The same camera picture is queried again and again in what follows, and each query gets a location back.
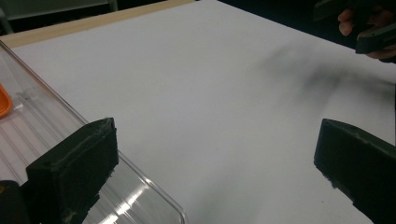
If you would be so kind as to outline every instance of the clear plastic tray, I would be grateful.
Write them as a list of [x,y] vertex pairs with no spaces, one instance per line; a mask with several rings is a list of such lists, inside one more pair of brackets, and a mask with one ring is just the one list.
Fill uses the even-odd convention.
[[[1,41],[0,47],[0,83],[13,101],[0,118],[0,179],[21,185],[28,164],[87,121]],[[84,223],[187,223],[181,207],[121,153],[99,193]]]

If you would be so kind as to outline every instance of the white tabletop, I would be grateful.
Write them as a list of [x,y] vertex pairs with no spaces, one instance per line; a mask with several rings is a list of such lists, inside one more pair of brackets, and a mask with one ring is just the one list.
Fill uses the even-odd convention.
[[325,118],[394,144],[394,64],[214,0],[14,50],[191,224],[371,223],[313,158]]

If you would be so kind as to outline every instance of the wooden strip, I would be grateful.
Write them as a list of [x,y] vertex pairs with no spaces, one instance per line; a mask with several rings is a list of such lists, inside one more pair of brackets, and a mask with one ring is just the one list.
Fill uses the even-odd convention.
[[194,0],[168,0],[160,3],[150,4],[142,7],[134,7],[117,12],[112,12],[95,17],[89,17],[78,21],[70,21],[66,23],[56,24],[53,26],[43,27],[35,30],[20,32],[12,35],[4,35],[0,37],[10,48],[23,46],[54,37],[69,35],[76,32],[88,30],[94,27],[110,24],[116,21],[123,21],[133,17],[149,14],[170,7],[177,7],[184,4],[194,2]]

